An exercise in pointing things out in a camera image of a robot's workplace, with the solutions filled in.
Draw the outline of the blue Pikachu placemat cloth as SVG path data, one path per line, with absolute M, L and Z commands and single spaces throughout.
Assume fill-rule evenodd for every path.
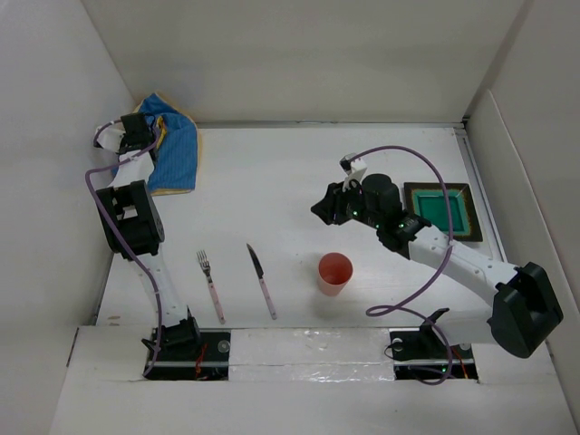
M 157 92 L 143 99 L 134 112 L 155 117 L 159 128 L 158 158 L 145 179 L 153 196 L 189 193 L 196 187 L 200 138 L 198 127 Z

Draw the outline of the square green ceramic plate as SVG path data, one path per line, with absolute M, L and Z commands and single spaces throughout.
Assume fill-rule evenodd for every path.
M 483 234 L 469 184 L 447 183 L 446 189 L 454 238 L 462 242 L 482 242 Z M 439 183 L 406 182 L 403 191 L 405 205 L 411 213 L 429 220 L 445 234 L 449 232 L 448 210 Z

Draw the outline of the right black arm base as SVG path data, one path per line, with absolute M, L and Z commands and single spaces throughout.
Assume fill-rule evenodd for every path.
M 443 378 L 479 379 L 471 348 L 463 349 L 456 344 L 447 349 L 440 334 L 433 328 L 448 311 L 449 308 L 441 308 L 416 327 L 389 329 L 390 342 L 383 353 L 393 361 L 396 381 L 414 380 L 426 384 L 439 382 Z

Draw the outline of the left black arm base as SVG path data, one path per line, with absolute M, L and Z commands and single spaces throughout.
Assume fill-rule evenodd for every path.
M 200 343 L 192 348 L 180 346 L 162 350 L 145 378 L 151 381 L 227 381 L 231 332 L 202 330 L 200 337 Z

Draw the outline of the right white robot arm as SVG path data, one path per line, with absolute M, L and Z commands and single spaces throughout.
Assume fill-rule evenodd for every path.
M 427 219 L 404 209 L 398 188 L 384 174 L 331 183 L 311 210 L 326 225 L 355 220 L 373 228 L 390 251 L 440 269 L 479 296 L 490 307 L 483 337 L 516 357 L 530 357 L 564 319 L 543 267 L 499 262 L 450 240 Z

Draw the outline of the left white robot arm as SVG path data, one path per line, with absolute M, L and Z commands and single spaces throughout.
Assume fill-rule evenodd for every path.
M 135 112 L 117 120 L 124 132 L 105 145 L 117 154 L 119 163 L 111 184 L 96 189 L 95 196 L 103 230 L 112 252 L 134 268 L 157 316 L 157 330 L 143 344 L 160 358 L 192 359 L 201 351 L 202 338 L 189 307 L 179 300 L 161 251 L 164 227 L 148 181 L 158 160 L 158 129 L 149 114 Z

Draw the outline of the orange plastic cup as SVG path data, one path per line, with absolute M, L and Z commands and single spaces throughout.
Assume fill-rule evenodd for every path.
M 323 295 L 337 296 L 353 276 L 351 260 L 337 252 L 324 255 L 318 263 L 318 288 Z

